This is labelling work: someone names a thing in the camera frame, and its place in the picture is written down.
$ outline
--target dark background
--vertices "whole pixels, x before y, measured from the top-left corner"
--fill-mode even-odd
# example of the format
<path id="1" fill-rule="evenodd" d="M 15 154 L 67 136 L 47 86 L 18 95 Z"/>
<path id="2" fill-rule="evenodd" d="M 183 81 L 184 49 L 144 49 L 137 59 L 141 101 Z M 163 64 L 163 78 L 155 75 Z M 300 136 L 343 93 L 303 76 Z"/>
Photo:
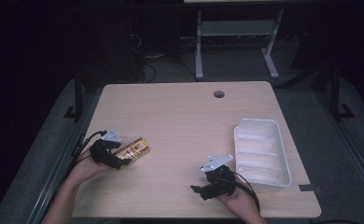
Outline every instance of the dark background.
<path id="1" fill-rule="evenodd" d="M 301 39 L 294 64 L 297 67 L 309 68 L 318 62 L 333 60 L 342 76 L 357 87 L 364 101 L 364 1 L 334 2 L 287 7 L 279 38 L 298 36 Z M 68 5 L 84 6 L 80 1 L 70 1 Z M 0 1 L 0 202 L 66 83 L 77 70 L 92 74 L 91 78 L 104 71 L 92 60 L 78 58 L 73 48 L 96 43 L 90 50 L 103 52 L 105 46 L 105 49 L 115 50 L 106 51 L 110 57 L 118 57 L 121 49 L 99 41 L 106 40 L 97 36 L 98 31 L 104 29 L 94 32 L 93 27 L 104 23 L 122 24 L 120 32 L 116 33 L 126 36 L 129 29 L 139 29 L 154 46 L 172 54 L 177 54 L 180 35 L 195 32 L 195 12 L 191 10 L 177 13 L 175 10 L 161 13 L 144 10 L 138 14 L 141 23 L 137 25 L 126 22 L 129 13 L 125 12 L 82 16 L 63 13 L 63 9 L 64 5 L 54 1 Z M 241 9 L 228 15 L 238 17 L 240 13 Z M 119 38 L 128 42 L 125 35 Z M 121 64 L 130 64 L 133 75 L 111 81 L 133 81 L 139 76 L 136 66 L 140 59 L 129 55 L 120 60 L 126 58 L 129 60 Z M 91 64 L 94 70 L 82 69 L 83 63 Z"/>

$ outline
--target human arm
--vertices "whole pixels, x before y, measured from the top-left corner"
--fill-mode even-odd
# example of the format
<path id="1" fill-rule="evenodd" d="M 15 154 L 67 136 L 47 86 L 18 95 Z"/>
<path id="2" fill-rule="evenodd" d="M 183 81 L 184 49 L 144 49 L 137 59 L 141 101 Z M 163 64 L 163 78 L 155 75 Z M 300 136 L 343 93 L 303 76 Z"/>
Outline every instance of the human arm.
<path id="1" fill-rule="evenodd" d="M 75 198 L 80 185 L 96 174 L 111 169 L 109 166 L 94 162 L 90 157 L 90 154 L 89 150 L 80 154 L 77 159 L 78 163 L 61 185 L 58 194 L 48 212 L 45 214 L 45 217 L 42 220 L 43 224 L 70 223 Z"/>
<path id="2" fill-rule="evenodd" d="M 236 182 L 245 185 L 236 176 Z M 217 197 L 227 208 L 246 224 L 266 224 L 266 220 L 260 215 L 254 199 L 240 188 L 235 188 L 231 195 L 223 194 Z"/>

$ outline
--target wooden table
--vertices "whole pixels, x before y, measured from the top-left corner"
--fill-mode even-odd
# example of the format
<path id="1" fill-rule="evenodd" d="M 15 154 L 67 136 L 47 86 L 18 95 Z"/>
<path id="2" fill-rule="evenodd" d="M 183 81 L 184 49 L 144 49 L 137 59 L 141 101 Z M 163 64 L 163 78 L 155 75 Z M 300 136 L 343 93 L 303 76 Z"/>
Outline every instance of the wooden table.
<path id="1" fill-rule="evenodd" d="M 215 91 L 223 91 L 216 98 Z M 123 145 L 143 137 L 150 152 L 123 170 L 85 182 L 73 217 L 235 217 L 218 200 L 204 201 L 190 185 L 205 186 L 208 155 L 234 154 L 233 129 L 241 119 L 272 119 L 280 127 L 292 183 L 253 185 L 264 217 L 318 217 L 310 181 L 267 82 L 129 84 L 105 87 L 87 135 L 116 128 Z M 235 170 L 235 163 L 228 164 Z"/>

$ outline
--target white tray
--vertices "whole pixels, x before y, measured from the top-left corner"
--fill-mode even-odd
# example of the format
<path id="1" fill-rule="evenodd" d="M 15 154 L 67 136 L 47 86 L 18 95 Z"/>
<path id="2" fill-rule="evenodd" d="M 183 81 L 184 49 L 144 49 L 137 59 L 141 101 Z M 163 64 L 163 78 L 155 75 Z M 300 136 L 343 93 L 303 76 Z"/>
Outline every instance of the white tray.
<path id="1" fill-rule="evenodd" d="M 248 182 L 279 187 L 290 185 L 278 124 L 268 119 L 242 119 L 234 129 L 236 172 Z"/>

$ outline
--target gray carpet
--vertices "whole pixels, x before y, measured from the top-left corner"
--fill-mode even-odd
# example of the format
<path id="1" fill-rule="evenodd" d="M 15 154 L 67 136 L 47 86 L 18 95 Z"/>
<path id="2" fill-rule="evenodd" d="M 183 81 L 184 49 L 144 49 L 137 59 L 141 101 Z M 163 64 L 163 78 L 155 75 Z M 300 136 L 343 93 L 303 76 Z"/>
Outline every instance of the gray carpet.
<path id="1" fill-rule="evenodd" d="M 267 80 L 279 85 L 295 77 L 299 70 L 290 69 L 297 41 L 277 41 L 273 60 L 280 78 L 273 80 L 268 74 L 260 53 L 260 43 L 245 48 L 233 48 L 203 54 L 203 81 Z M 145 67 L 147 79 L 153 82 L 192 82 L 193 52 L 188 51 L 175 59 L 151 61 Z M 312 77 L 288 90 L 275 90 L 295 144 L 300 152 L 306 172 L 315 187 L 322 208 L 320 217 L 309 219 L 268 219 L 269 223 L 319 223 L 334 219 L 364 224 L 364 183 L 357 172 L 345 143 L 336 131 L 329 112 L 320 103 L 317 93 L 309 88 Z M 51 110 L 47 121 L 19 170 L 0 206 L 0 223 L 25 223 L 35 208 L 36 198 L 43 193 L 49 173 L 62 153 L 70 148 L 78 135 L 89 125 L 93 109 L 100 94 L 85 94 L 85 115 L 78 123 L 64 119 L 68 106 L 74 104 L 74 83 L 71 81 Z M 350 105 L 355 119 L 343 119 L 341 124 L 351 134 L 364 157 L 364 104 L 357 91 L 342 81 L 341 103 Z M 164 220 L 162 223 L 189 223 L 187 220 Z M 74 218 L 72 223 L 119 223 L 117 219 Z M 121 223 L 132 223 L 122 220 Z"/>

